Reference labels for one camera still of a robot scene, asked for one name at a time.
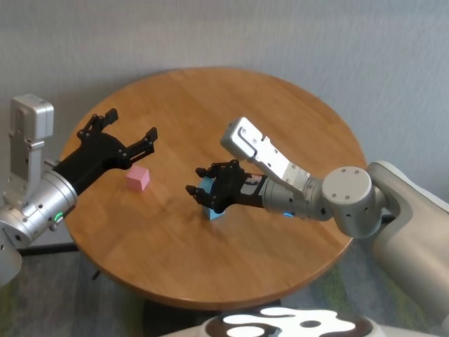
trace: pink block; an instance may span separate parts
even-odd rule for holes
[[[126,180],[130,189],[143,191],[149,183],[148,168],[132,165],[126,175]]]

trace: gray wall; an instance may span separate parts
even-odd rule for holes
[[[79,118],[121,86],[225,65],[316,94],[367,160],[390,161],[449,201],[447,1],[4,0],[0,46],[1,189],[12,96],[54,104],[57,157]]]

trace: wooden tabletop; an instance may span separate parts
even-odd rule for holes
[[[232,157],[220,146],[229,122],[248,117],[291,161],[324,178],[344,165],[365,167],[348,126],[317,97],[266,74],[232,68],[176,70],[135,82],[94,107],[115,107],[105,132],[125,145],[152,127],[155,153],[144,192],[126,187],[126,171],[106,172],[79,198],[67,227],[79,248],[116,281],[169,305],[226,310],[267,303],[308,285],[332,266],[350,239],[327,223],[233,205],[210,222],[185,191],[194,170]],[[244,169],[259,171],[248,163]]]

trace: blue block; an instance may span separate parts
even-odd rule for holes
[[[201,184],[199,185],[199,187],[202,188],[205,192],[210,193],[210,190],[212,189],[212,185],[213,185],[213,179],[204,177],[203,180],[201,181]],[[218,213],[214,212],[213,209],[210,209],[206,206],[202,206],[202,208],[203,208],[203,215],[208,220],[216,219],[219,216],[222,216],[223,214],[226,213],[226,212],[223,212],[221,214],[218,214]]]

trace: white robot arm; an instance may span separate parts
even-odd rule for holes
[[[80,146],[52,169],[42,173],[44,140],[53,134],[53,106],[34,96],[11,101],[11,174],[0,207],[0,287],[21,267],[17,249],[28,247],[47,228],[75,207],[78,196],[110,169],[129,169],[154,152],[157,130],[126,147],[102,130],[118,119],[115,109],[93,115],[77,135]]]
[[[386,162],[340,167],[323,180],[315,178],[244,117],[229,125],[221,143],[237,160],[196,170],[215,179],[210,194],[186,186],[198,203],[218,213],[245,204],[289,217],[333,217],[353,238],[375,234],[382,209],[388,210],[395,220],[375,240],[377,259],[449,331],[449,205]],[[264,175],[244,172],[239,160],[254,163]]]

